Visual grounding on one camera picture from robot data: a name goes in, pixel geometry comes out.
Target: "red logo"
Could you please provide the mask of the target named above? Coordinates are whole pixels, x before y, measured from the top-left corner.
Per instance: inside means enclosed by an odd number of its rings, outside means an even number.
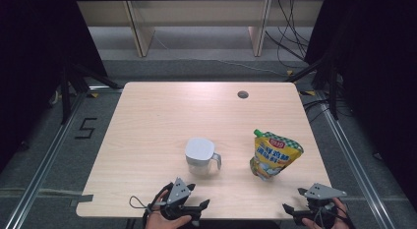
[[[275,139],[269,139],[269,143],[272,144],[273,146],[277,147],[277,148],[284,148],[285,147],[285,143],[275,140]]]

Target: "wooden table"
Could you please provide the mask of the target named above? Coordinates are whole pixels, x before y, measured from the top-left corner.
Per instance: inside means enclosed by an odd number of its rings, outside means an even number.
[[[238,92],[249,97],[240,98]],[[271,181],[252,174],[255,129],[297,141],[304,154]],[[222,167],[209,177],[192,175],[185,159],[190,138],[207,138]],[[297,188],[330,186],[299,94],[290,83],[128,83],[92,167],[77,213],[85,217],[141,217],[131,196],[150,203],[160,189],[181,177],[195,183],[188,205],[210,199],[202,218],[291,218],[307,201]]]

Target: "table hole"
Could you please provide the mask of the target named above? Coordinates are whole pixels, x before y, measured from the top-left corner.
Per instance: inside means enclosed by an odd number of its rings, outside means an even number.
[[[239,92],[237,92],[237,96],[239,96],[239,98],[247,98],[249,96],[249,93],[245,90],[240,90]]]

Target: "gray floor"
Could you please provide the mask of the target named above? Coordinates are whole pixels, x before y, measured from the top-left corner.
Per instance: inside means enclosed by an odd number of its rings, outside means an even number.
[[[288,70],[300,71],[305,63],[280,50],[266,37],[261,57],[254,57],[248,31],[243,28],[157,28],[149,55],[139,58],[130,29],[91,28],[97,48],[109,77],[119,83],[128,81],[253,81],[281,82]],[[275,28],[269,34],[279,38]],[[308,38],[311,29],[299,29]],[[301,52],[294,43],[285,45]],[[308,76],[297,82],[299,90],[312,90]],[[89,81],[92,86],[99,85]],[[84,98],[74,116],[69,132],[59,148],[22,228],[124,228],[126,220],[81,218],[71,205],[81,194],[94,163],[96,154],[110,122],[120,92],[101,91],[98,97]],[[301,95],[304,103],[317,100],[314,95]],[[375,157],[372,143],[352,117],[343,102],[338,102],[338,123],[351,143],[355,154],[372,186],[387,209],[395,228],[417,228],[417,213],[398,187],[384,163]],[[385,228],[367,201],[366,193],[358,184],[343,149],[323,113],[315,106],[307,113],[311,127],[325,162],[331,184],[348,193],[344,201],[357,228]],[[62,110],[58,101],[46,110],[28,141],[30,149],[15,154],[0,175],[0,228],[6,226],[21,195],[35,174],[60,128]],[[85,118],[96,118],[87,124],[94,127],[91,139],[78,140],[85,131],[80,127]],[[282,221],[281,228],[300,228],[292,220]]]

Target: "wire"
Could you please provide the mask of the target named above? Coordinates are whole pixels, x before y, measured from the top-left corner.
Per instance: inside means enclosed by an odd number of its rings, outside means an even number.
[[[137,201],[141,204],[141,206],[142,206],[142,207],[132,205],[132,199],[137,200]],[[147,208],[147,207],[146,207],[146,206],[145,206],[145,205],[141,202],[141,200],[139,200],[139,198],[137,198],[137,197],[135,197],[135,196],[131,196],[131,197],[130,197],[130,199],[129,199],[129,205],[130,205],[132,208]]]
[[[162,47],[164,47],[166,50],[168,50],[168,51],[170,51],[170,50],[171,50],[170,48],[168,48],[165,44],[163,44],[163,43],[159,40],[159,38],[156,36],[156,34],[154,34],[154,35],[153,35],[153,37],[154,37],[154,38],[157,40],[157,42],[158,42],[160,45],[162,45]],[[176,56],[173,56],[173,57],[174,57],[175,59],[178,59],[178,60],[197,60],[197,61],[203,61],[203,60],[201,60],[201,59],[195,59],[195,58],[180,58],[180,57],[176,57]],[[220,62],[220,63],[227,64],[227,65],[241,66],[241,67],[244,67],[244,68],[247,68],[247,69],[251,69],[251,70],[255,70],[255,71],[270,72],[270,73],[273,73],[273,74],[276,74],[276,75],[279,75],[279,76],[288,77],[288,75],[287,75],[287,74],[279,73],[279,72],[274,71],[274,70],[259,69],[259,68],[255,68],[255,67],[247,66],[247,65],[244,65],[244,64],[238,64],[238,63],[233,63],[233,62],[227,62],[227,61],[224,61],[224,60],[213,60],[213,61]]]
[[[320,209],[319,209],[319,214],[320,214],[320,222],[321,222],[322,228],[325,228],[325,224],[323,222],[323,217],[322,217],[322,211]]]
[[[286,51],[288,51],[289,53],[291,53],[292,55],[294,55],[295,57],[297,57],[299,60],[304,60],[303,57],[299,56],[298,54],[296,54],[294,51],[292,51],[291,49],[289,49],[288,47],[284,46],[283,44],[279,43],[278,41],[276,41],[274,38],[272,38],[271,35],[269,35],[269,33],[267,31],[265,31],[265,34],[273,41],[275,42],[275,44],[277,44],[278,46],[282,47],[283,49],[285,49]]]
[[[282,31],[280,30],[280,28],[278,28],[278,30],[279,30],[279,32],[282,34],[282,38],[281,38],[281,40],[285,37],[285,38],[287,38],[289,41],[296,43],[296,44],[297,44],[297,46],[298,46],[298,48],[299,48],[299,50],[300,50],[300,53],[301,53],[301,54],[302,54],[302,56],[304,57],[304,56],[305,56],[305,53],[306,53],[306,50],[305,50],[305,48],[304,48],[303,46],[307,46],[307,45],[303,44],[303,43],[300,41],[299,37],[300,37],[301,39],[303,39],[304,41],[306,41],[306,42],[309,42],[309,41],[308,41],[307,39],[305,39],[303,36],[301,36],[301,35],[297,32],[297,30],[295,29],[295,21],[294,21],[294,14],[293,14],[293,10],[294,10],[294,1],[293,1],[293,0],[290,0],[289,2],[290,2],[290,15],[289,15],[289,17],[287,17],[287,14],[285,13],[285,11],[284,11],[284,9],[283,9],[283,7],[282,7],[282,5],[281,5],[281,2],[278,0],[278,4],[279,4],[279,7],[280,7],[280,9],[281,9],[281,12],[282,12],[282,14],[283,14],[283,16],[284,16],[284,18],[285,18],[285,21],[287,22],[286,27],[285,27],[285,31],[284,31],[284,32],[282,32]],[[289,39],[289,38],[285,35],[285,34],[286,34],[286,31],[287,31],[287,29],[288,29],[288,28],[290,28],[290,29],[292,30],[292,32],[293,32],[293,34],[294,34],[294,36],[295,36],[296,41],[290,40],[290,39]]]
[[[303,106],[307,106],[304,108],[306,115],[309,114],[309,111],[311,108],[313,108],[317,104],[323,104],[323,103],[328,103],[328,99],[315,100],[315,101],[303,104]]]
[[[353,225],[352,219],[350,218],[349,214],[347,214],[347,211],[341,209],[338,206],[336,206],[336,208],[342,211],[344,215],[346,215],[346,217],[342,217],[338,215],[337,213],[331,212],[330,210],[328,210],[327,213],[330,214],[331,216],[337,217],[338,219],[342,220],[344,223],[346,223],[349,229],[356,229],[355,225]]]
[[[325,111],[328,111],[328,108],[322,110],[318,115],[316,115],[316,117],[314,117],[312,120],[309,121],[309,123],[313,123],[313,121],[315,121],[321,114],[323,114]]]
[[[320,218],[320,220],[322,221],[322,226],[323,226],[323,218],[322,218],[322,211],[319,209],[317,212],[316,212],[316,215],[314,216],[314,219],[313,219],[313,221],[317,224],[317,218]]]
[[[282,35],[285,35],[285,33],[286,33],[286,31],[288,30],[288,21],[287,21],[287,26],[286,26],[286,28],[285,28],[285,32],[282,34]],[[282,45],[282,39],[283,39],[283,36],[281,37],[281,39],[279,40],[279,42],[277,43],[277,45],[278,45],[278,49],[276,50],[276,57],[278,58],[278,61],[279,61],[279,63],[281,63],[282,65],[284,65],[284,66],[287,66],[287,67],[290,67],[291,68],[291,66],[288,66],[288,65],[285,65],[282,61],[281,61],[281,58],[279,57],[279,48],[280,48],[280,45]]]
[[[284,64],[284,63],[282,62],[281,58],[279,57],[279,49],[280,49],[280,47],[284,47],[284,49],[285,49],[285,48],[287,48],[287,47],[285,47],[285,46],[283,46],[283,45],[282,45],[282,39],[283,39],[283,37],[281,37],[281,40],[280,40],[279,42],[278,42],[278,41],[276,41],[276,40],[274,40],[271,36],[270,36],[269,38],[271,38],[271,39],[272,39],[272,41],[273,41],[273,42],[275,42],[275,43],[278,45],[278,49],[276,50],[276,57],[278,58],[278,61],[279,61],[279,63],[280,63],[281,65],[286,66],[286,67],[288,67],[288,68],[295,68],[295,69],[301,68],[301,67],[295,67],[295,66],[291,66],[291,65],[286,65],[286,64]],[[301,61],[304,61],[304,58],[303,58],[303,57],[301,57],[301,56],[299,56],[298,54],[294,53],[292,50],[290,50],[290,49],[288,49],[288,48],[287,48],[287,51],[288,51],[288,52],[290,52],[291,54],[295,55],[295,56],[296,56],[297,58],[299,58]]]
[[[337,109],[337,113],[339,113],[339,114],[341,114],[341,115],[343,115],[345,117],[355,117],[355,115],[343,113],[339,109]]]

